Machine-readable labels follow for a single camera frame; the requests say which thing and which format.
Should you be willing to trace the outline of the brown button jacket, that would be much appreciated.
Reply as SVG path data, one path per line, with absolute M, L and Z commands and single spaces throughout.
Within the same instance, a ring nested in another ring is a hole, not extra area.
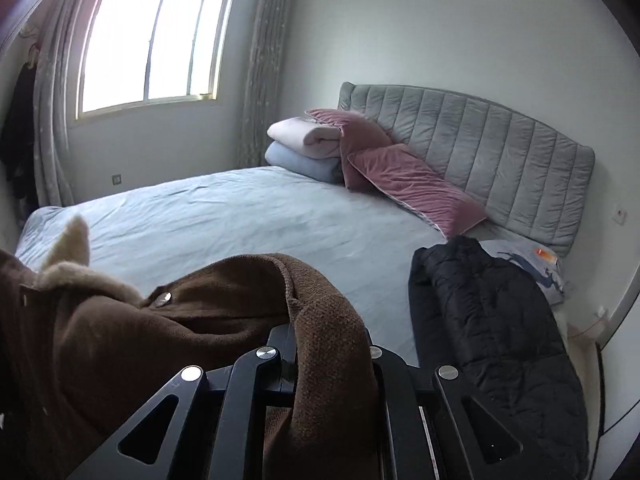
M 317 270 L 281 254 L 245 255 L 157 287 L 88 267 L 75 218 L 43 270 L 1 257 L 1 409 L 6 479 L 63 479 L 188 365 L 214 370 L 292 324 L 297 386 L 267 413 L 267 479 L 372 479 L 376 381 L 362 319 Z

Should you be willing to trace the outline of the hanging black clothes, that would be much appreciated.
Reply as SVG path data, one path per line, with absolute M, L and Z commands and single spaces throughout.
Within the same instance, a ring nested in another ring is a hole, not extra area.
M 36 68 L 29 63 L 21 68 L 1 130 L 1 161 L 21 223 L 39 206 L 34 165 Z

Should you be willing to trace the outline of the black puffer jacket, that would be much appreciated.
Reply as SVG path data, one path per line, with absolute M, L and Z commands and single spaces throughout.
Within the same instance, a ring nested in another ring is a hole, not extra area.
M 533 275 L 457 236 L 414 252 L 408 294 L 420 367 L 457 367 L 574 478 L 585 478 L 582 384 Z

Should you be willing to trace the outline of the light blue bed sheet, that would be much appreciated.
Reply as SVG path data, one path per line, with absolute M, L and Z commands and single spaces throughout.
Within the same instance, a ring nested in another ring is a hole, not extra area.
M 66 223 L 90 231 L 90 266 L 157 286 L 236 255 L 290 255 L 321 272 L 357 310 L 375 344 L 418 362 L 408 278 L 413 253 L 440 233 L 384 196 L 352 193 L 282 168 L 217 172 L 30 215 L 15 255 L 32 270 Z

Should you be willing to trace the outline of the white printed pillow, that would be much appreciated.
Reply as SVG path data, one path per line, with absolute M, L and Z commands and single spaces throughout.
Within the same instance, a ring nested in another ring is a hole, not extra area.
M 480 240 L 480 246 L 495 258 L 510 261 L 529 273 L 550 306 L 564 301 L 564 278 L 560 258 L 530 240 Z

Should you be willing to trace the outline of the folded pink blanket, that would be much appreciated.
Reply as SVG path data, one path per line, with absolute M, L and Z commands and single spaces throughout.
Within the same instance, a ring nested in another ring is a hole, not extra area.
M 307 118 L 292 117 L 275 122 L 268 136 L 299 155 L 312 159 L 340 156 L 341 130 Z

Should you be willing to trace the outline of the front pink velvet pillow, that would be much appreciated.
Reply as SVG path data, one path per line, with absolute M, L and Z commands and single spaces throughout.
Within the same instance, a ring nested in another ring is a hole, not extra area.
M 349 165 L 396 204 L 451 238 L 488 218 L 483 207 L 439 177 L 404 144 L 368 148 L 348 156 Z

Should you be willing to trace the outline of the pink velvet pillow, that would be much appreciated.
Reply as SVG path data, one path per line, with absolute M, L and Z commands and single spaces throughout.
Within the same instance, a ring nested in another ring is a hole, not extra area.
M 369 192 L 373 186 L 348 161 L 351 154 L 369 148 L 387 148 L 393 144 L 383 128 L 376 122 L 350 110 L 313 108 L 306 115 L 322 125 L 341 130 L 340 154 L 345 186 L 350 192 Z
M 396 204 L 451 238 L 488 218 L 483 207 L 439 177 L 404 144 L 368 148 L 348 156 L 349 165 Z

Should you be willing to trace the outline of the grey quilted headboard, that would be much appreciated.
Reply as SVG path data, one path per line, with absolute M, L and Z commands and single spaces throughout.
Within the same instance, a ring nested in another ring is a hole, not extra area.
M 374 120 L 488 219 L 570 253 L 596 155 L 558 130 L 497 102 L 408 84 L 341 86 L 338 106 Z

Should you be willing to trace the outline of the rear pink velvet pillow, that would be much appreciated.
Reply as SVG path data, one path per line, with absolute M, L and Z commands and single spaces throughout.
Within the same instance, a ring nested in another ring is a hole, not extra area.
M 376 122 L 350 110 L 313 108 L 306 115 L 322 125 L 341 130 L 340 154 L 345 186 L 350 192 L 369 192 L 373 186 L 348 161 L 351 154 L 369 148 L 387 148 L 393 144 L 383 128 Z

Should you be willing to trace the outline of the right grey curtain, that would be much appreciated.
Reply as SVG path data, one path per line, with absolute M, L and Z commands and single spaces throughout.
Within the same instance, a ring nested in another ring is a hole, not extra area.
M 276 120 L 288 19 L 293 0 L 258 0 L 238 141 L 240 168 L 262 166 L 267 129 Z

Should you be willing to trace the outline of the grey curtain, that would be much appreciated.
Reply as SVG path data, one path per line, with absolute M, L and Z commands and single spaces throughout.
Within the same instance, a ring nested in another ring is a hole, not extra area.
M 34 87 L 34 171 L 38 205 L 75 203 L 68 163 L 67 76 L 84 0 L 55 0 L 44 21 Z
M 240 168 L 262 166 L 267 129 L 276 120 L 288 19 L 293 0 L 258 0 L 238 141 Z

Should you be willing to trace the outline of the window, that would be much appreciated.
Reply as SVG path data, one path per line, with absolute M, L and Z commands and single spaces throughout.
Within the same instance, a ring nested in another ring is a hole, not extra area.
M 218 99 L 233 0 L 96 0 L 75 118 Z

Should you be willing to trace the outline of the left grey curtain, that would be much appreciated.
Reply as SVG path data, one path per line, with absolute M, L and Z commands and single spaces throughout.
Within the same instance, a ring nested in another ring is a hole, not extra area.
M 44 21 L 34 87 L 34 171 L 38 205 L 75 203 L 68 163 L 67 76 L 84 0 L 55 0 Z

